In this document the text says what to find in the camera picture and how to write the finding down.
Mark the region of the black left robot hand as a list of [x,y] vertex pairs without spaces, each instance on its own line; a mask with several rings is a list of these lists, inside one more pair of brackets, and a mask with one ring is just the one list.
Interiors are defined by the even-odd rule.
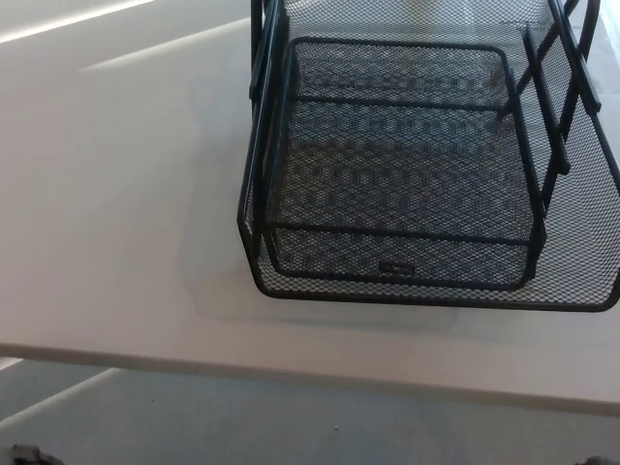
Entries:
[[10,453],[13,463],[19,465],[51,465],[57,462],[53,456],[31,445],[13,445]]

